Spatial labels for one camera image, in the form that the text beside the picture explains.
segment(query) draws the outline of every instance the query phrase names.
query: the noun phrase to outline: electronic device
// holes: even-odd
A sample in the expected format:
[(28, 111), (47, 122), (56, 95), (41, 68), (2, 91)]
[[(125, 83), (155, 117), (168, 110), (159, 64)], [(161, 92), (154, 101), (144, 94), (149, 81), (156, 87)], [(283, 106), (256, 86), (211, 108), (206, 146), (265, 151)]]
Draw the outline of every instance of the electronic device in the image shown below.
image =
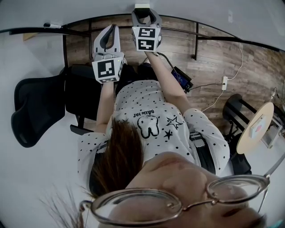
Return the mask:
[(171, 72), (172, 75), (179, 82), (184, 92), (188, 93), (190, 91), (190, 88), (193, 86), (193, 83), (191, 83), (192, 79), (187, 74), (182, 72), (179, 68), (177, 68), (176, 66), (174, 67), (174, 69), (176, 70), (177, 74), (174, 70), (172, 70)]

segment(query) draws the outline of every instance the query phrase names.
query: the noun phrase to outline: black cable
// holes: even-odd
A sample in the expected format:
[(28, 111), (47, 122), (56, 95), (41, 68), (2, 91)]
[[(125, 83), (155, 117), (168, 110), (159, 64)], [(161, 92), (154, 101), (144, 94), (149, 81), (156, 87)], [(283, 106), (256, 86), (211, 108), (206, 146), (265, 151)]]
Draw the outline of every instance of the black cable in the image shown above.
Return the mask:
[[(166, 55), (165, 55), (165, 54), (162, 54), (162, 53), (160, 53), (160, 52), (156, 52), (156, 53), (157, 53), (158, 55), (163, 56), (163, 57), (166, 59), (166, 61), (169, 63), (169, 65), (171, 66), (171, 68), (174, 70), (174, 72), (176, 73), (176, 75), (178, 75), (177, 71), (174, 69), (173, 65), (170, 63), (170, 61), (169, 61), (169, 59), (166, 57)], [(197, 88), (200, 88), (200, 87), (202, 87), (202, 86), (211, 86), (211, 85), (220, 86), (220, 85), (224, 85), (224, 83), (220, 83), (220, 84), (218, 84), (218, 83), (211, 83), (211, 84), (207, 84), (207, 85), (200, 85), (200, 86), (194, 87), (194, 88), (192, 88), (192, 89), (190, 89), (190, 90), (197, 89)]]
[(211, 85), (217, 85), (217, 86), (220, 86), (220, 85), (223, 85), (223, 83), (211, 83), (211, 84), (207, 84), (207, 85), (200, 85), (200, 86), (197, 86), (197, 87), (194, 87), (194, 88), (191, 88), (190, 90), (193, 90), (193, 89), (197, 89), (197, 88), (200, 88), (202, 86), (211, 86)]
[(162, 54), (162, 53), (160, 53), (160, 52), (157, 52), (157, 54), (163, 56), (163, 57), (166, 59), (166, 61), (169, 63), (169, 65), (171, 66), (171, 68), (174, 70), (174, 72), (175, 72), (176, 75), (178, 76), (177, 71), (174, 69), (173, 65), (170, 63), (170, 61), (169, 61), (169, 59), (166, 57), (166, 55), (165, 55), (165, 54)]
[(284, 83), (283, 83), (283, 86), (282, 86), (282, 98), (281, 98), (281, 105), (283, 104), (283, 89), (284, 89)]

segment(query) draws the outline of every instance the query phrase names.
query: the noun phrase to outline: black pants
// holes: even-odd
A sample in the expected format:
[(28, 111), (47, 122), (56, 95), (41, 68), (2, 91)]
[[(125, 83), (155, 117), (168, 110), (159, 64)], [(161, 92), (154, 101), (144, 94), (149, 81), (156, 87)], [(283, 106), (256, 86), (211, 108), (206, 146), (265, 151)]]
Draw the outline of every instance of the black pants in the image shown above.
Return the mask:
[(130, 65), (124, 64), (120, 80), (116, 88), (116, 96), (120, 90), (134, 81), (140, 80), (157, 80), (155, 72), (153, 71), (149, 63), (143, 63), (138, 66), (138, 73), (134, 71), (134, 68)]

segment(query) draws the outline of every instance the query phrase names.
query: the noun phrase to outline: office chair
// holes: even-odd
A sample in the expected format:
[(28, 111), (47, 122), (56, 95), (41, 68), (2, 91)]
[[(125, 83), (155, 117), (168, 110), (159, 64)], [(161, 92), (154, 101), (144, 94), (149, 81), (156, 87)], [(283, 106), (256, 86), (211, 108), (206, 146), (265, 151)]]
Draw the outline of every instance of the office chair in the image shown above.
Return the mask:
[(83, 128), (84, 118), (96, 120), (101, 84), (93, 68), (73, 65), (54, 77), (28, 78), (20, 81), (14, 93), (15, 113), (11, 117), (13, 133), (23, 147), (34, 146), (42, 135), (66, 111), (75, 114), (76, 134), (91, 132)]

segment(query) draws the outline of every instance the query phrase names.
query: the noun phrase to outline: eyeglasses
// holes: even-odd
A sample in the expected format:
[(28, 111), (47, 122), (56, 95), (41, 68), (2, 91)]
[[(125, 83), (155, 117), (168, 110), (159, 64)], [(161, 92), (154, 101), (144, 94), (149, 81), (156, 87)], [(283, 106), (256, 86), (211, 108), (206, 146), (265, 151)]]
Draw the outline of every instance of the eyeglasses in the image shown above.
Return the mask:
[(236, 175), (210, 182), (208, 199), (184, 207), (179, 198), (169, 192), (151, 188), (130, 188), (100, 196), (95, 201), (80, 203), (80, 213), (89, 208), (97, 221), (123, 227), (145, 227), (165, 223), (180, 216), (192, 207), (202, 204), (235, 205), (246, 203), (264, 193), (266, 198), (271, 174), (278, 168), (285, 154), (270, 170), (261, 175)]

